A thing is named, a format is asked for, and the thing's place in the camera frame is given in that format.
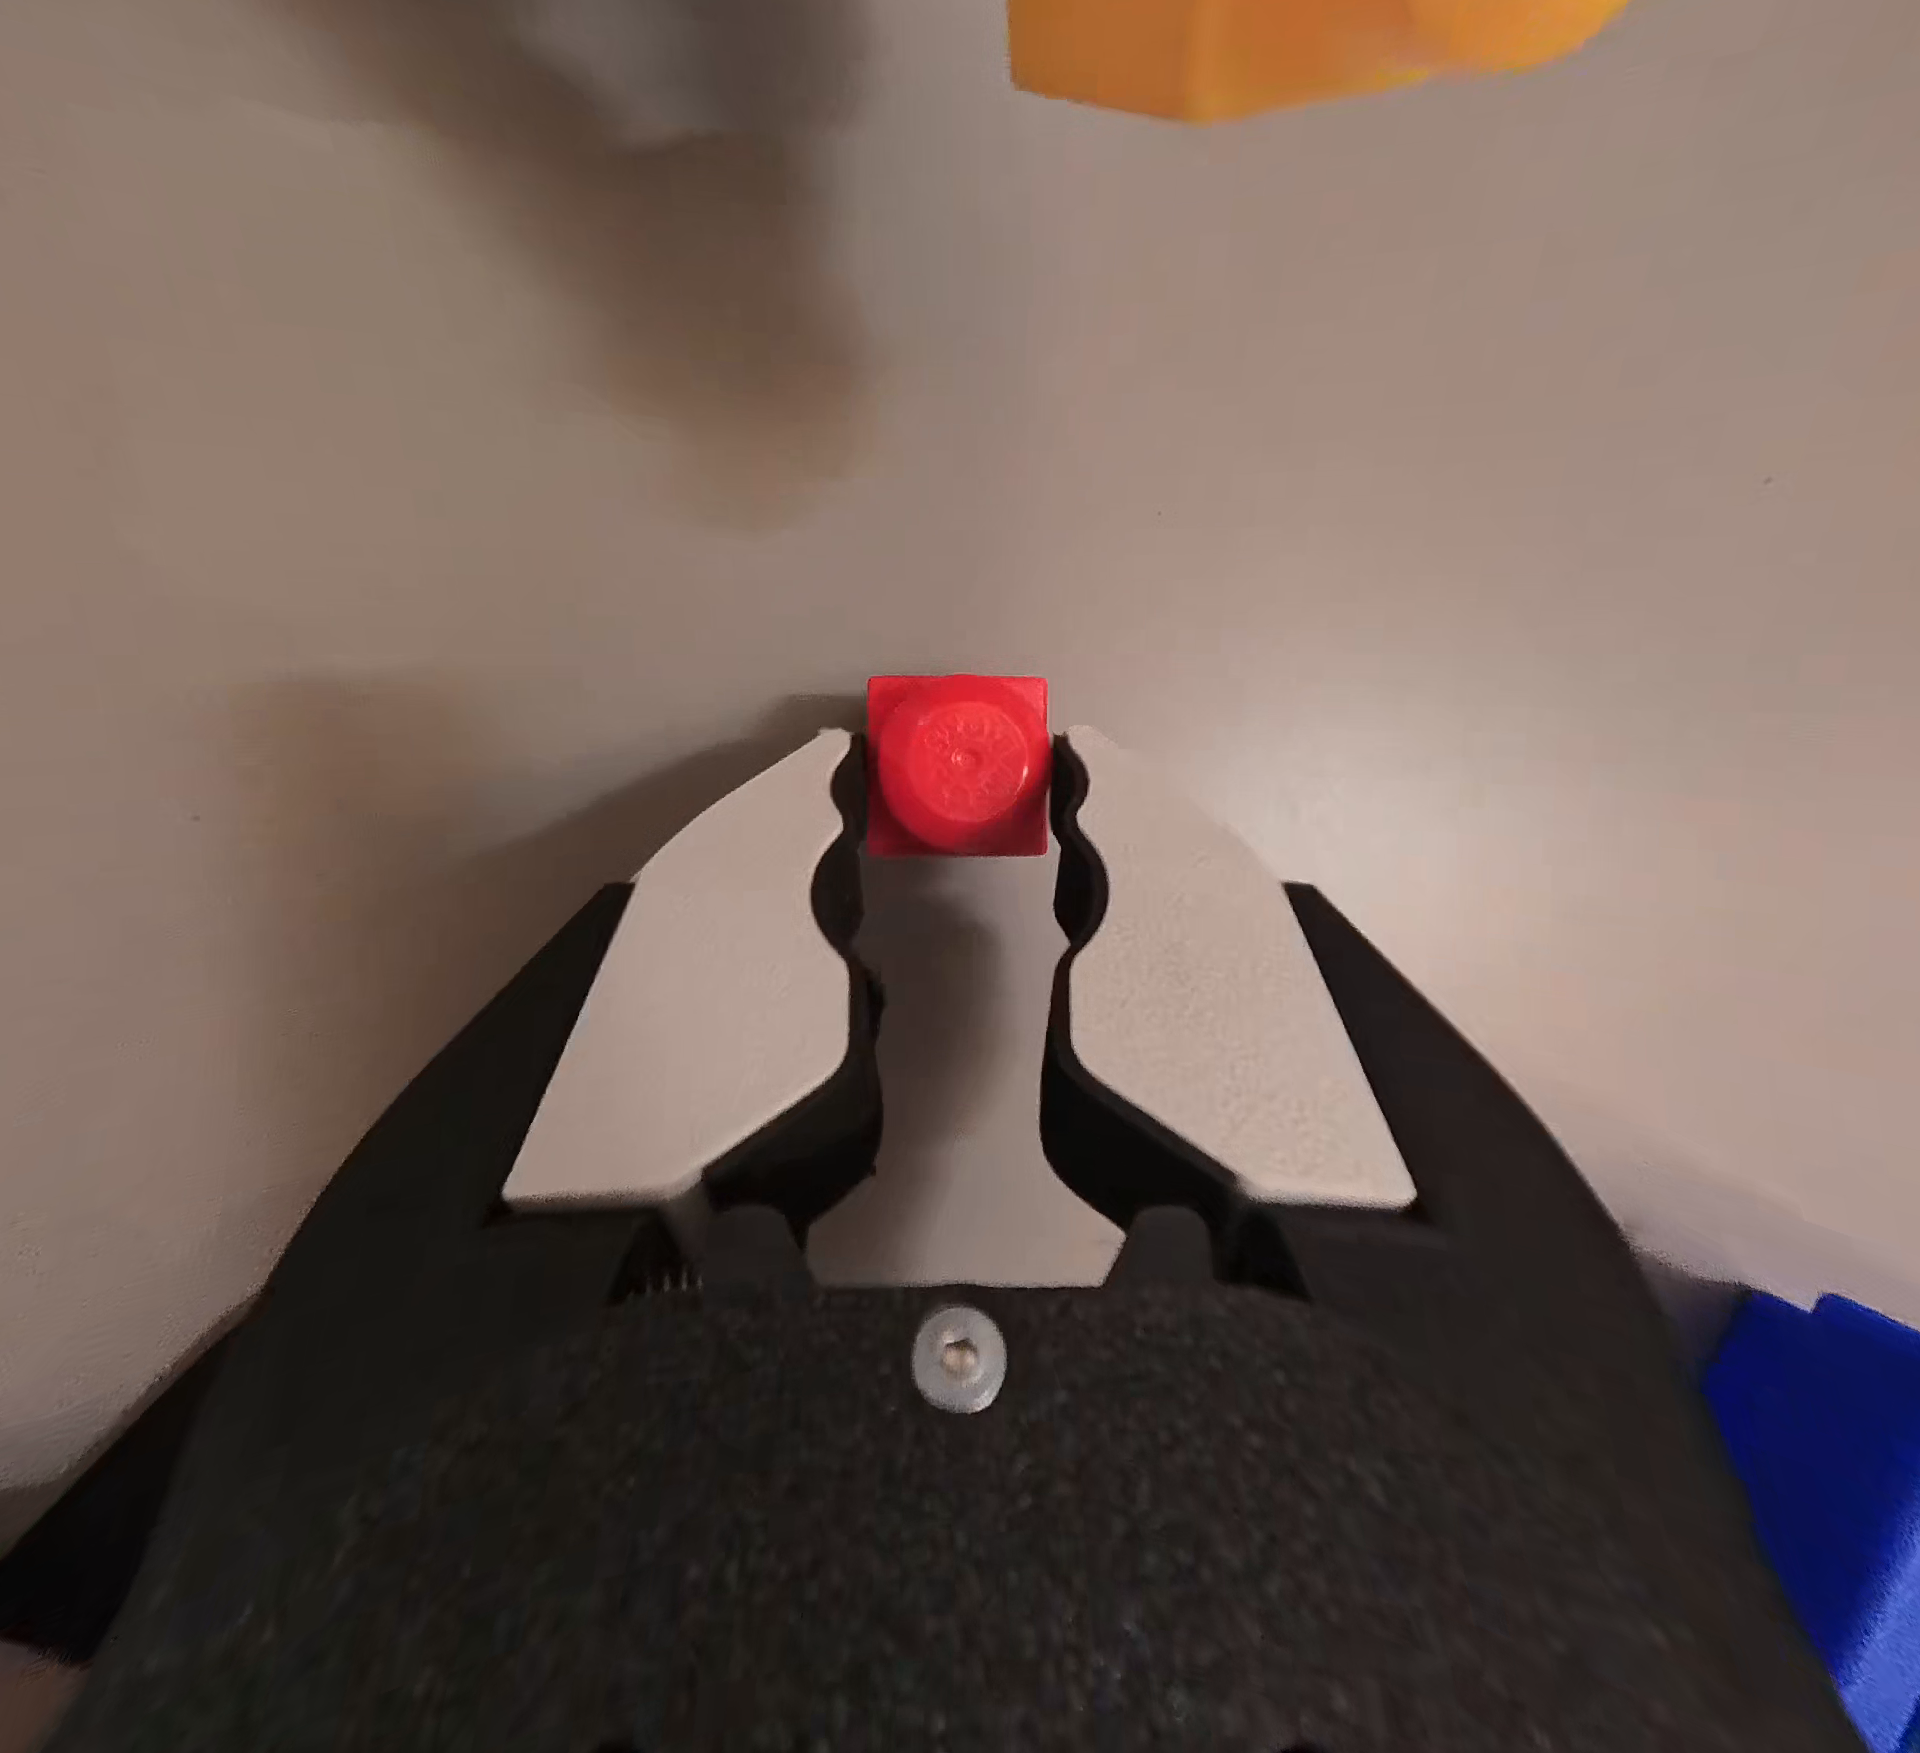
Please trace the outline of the black textured pad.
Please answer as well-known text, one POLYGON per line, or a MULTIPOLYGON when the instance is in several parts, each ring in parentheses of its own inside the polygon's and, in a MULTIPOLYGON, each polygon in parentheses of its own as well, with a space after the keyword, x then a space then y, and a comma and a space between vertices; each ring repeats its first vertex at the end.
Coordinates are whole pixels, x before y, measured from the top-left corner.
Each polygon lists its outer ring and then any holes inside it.
POLYGON ((2 1638, 89 1665, 150 1546, 233 1331, 184 1363, 6 1549, 2 1638))

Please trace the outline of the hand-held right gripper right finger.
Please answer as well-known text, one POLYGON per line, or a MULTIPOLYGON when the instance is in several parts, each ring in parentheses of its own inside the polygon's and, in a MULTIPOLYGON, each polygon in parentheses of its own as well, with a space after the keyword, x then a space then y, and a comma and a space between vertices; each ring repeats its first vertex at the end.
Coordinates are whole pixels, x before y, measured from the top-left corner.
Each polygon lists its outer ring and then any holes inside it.
POLYGON ((1147 756, 1055 739, 1041 1154, 1129 1232, 1192 1213, 1259 1258, 1283 1213, 1401 1221, 1419 1188, 1281 875, 1147 756))

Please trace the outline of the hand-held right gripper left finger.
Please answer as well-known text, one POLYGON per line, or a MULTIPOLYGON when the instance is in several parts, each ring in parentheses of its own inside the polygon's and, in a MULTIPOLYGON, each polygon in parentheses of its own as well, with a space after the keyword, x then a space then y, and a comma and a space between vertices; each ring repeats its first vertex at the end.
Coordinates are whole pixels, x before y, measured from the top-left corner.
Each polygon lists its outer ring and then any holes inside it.
POLYGON ((798 1245, 879 1163, 882 996, 863 928, 866 748, 827 727, 629 879, 524 1142, 518 1216, 743 1207, 798 1245))

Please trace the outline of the blue plastic bin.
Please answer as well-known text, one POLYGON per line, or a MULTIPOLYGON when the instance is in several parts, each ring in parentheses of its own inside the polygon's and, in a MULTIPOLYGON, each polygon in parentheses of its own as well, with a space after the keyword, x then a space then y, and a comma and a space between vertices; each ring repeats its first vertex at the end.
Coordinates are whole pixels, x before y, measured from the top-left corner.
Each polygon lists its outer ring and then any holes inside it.
POLYGON ((1858 1737, 1917 1747, 1917 1331, 1752 1291, 1702 1395, 1758 1541, 1858 1737))

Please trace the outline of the red one-stud mega block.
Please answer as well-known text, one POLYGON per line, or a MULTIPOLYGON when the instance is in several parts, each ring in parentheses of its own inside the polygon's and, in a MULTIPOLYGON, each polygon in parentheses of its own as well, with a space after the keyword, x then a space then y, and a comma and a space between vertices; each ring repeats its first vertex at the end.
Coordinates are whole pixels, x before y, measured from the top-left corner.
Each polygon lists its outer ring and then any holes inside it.
POLYGON ((1041 675, 881 673, 866 682, 867 856, 1039 856, 1053 732, 1041 675))

